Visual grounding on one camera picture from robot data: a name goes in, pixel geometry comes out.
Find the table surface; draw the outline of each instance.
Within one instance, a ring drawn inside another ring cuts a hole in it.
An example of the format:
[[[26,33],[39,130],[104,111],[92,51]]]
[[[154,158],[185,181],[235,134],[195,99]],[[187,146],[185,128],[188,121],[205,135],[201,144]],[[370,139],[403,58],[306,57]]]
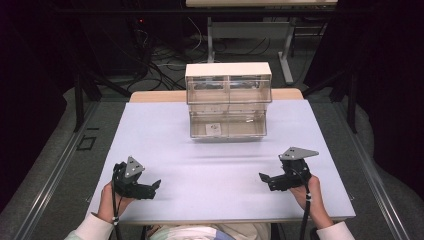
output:
[[[266,7],[335,5],[337,0],[187,0],[187,7]]]
[[[122,222],[301,220],[303,210],[291,193],[271,192],[259,177],[259,172],[284,174],[278,155],[294,146],[319,152],[305,160],[321,180],[329,215],[334,219],[354,217],[308,101],[302,100],[296,89],[274,89],[273,99],[268,107],[266,137],[210,143],[189,136],[185,91],[134,93],[125,107],[87,214],[97,211],[101,189],[110,181],[114,165],[132,156],[146,168],[139,183],[150,185],[159,179],[162,183],[155,199],[133,202]]]

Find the white table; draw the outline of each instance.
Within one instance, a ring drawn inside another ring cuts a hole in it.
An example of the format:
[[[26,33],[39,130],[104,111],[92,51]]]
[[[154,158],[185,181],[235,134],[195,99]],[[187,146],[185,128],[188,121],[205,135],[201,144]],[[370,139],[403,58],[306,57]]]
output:
[[[336,5],[337,0],[187,0],[187,7],[296,7]],[[290,22],[213,22],[208,17],[208,62],[215,61],[213,38],[274,38],[285,39],[278,52],[286,84],[294,84],[287,62],[296,18]]]
[[[185,102],[127,103],[87,214],[97,211],[114,165],[133,156],[146,168],[139,183],[162,183],[153,200],[128,207],[121,217],[124,223],[300,220],[303,210],[291,193],[271,192],[258,174],[283,174],[278,154],[295,146],[319,152],[305,160],[321,180],[329,215],[354,217],[309,103],[274,100],[268,107],[267,128],[268,135],[260,141],[200,143],[189,136]]]

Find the wrist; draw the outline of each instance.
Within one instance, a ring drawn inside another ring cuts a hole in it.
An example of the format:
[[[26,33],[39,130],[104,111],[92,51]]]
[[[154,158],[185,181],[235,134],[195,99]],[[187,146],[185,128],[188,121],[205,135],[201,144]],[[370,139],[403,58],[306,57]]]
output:
[[[330,216],[328,216],[324,209],[314,211],[311,210],[309,215],[311,216],[312,221],[314,221],[315,226],[318,229],[323,229],[334,225],[333,220],[331,220]]]
[[[101,220],[105,221],[105,222],[113,223],[113,219],[112,219],[112,217],[107,216],[107,215],[104,215],[104,214],[102,214],[101,212],[99,212],[99,213],[97,213],[97,214],[93,213],[93,215],[94,215],[94,216],[96,216],[97,218],[99,218],[99,219],[101,219]]]

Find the clear plastic box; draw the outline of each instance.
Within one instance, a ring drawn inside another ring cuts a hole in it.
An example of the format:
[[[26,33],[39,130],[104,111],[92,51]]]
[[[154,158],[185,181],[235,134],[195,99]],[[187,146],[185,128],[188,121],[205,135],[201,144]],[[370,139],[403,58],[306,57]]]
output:
[[[187,64],[192,138],[266,136],[272,102],[268,63]]]

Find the white sleeve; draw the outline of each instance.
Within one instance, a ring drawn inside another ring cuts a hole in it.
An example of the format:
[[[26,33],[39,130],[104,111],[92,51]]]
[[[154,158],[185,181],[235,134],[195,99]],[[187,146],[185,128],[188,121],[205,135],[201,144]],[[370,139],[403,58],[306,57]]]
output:
[[[345,222],[339,222],[331,227],[317,231],[320,240],[354,240]]]
[[[112,230],[113,224],[90,214],[66,239],[107,240]]]

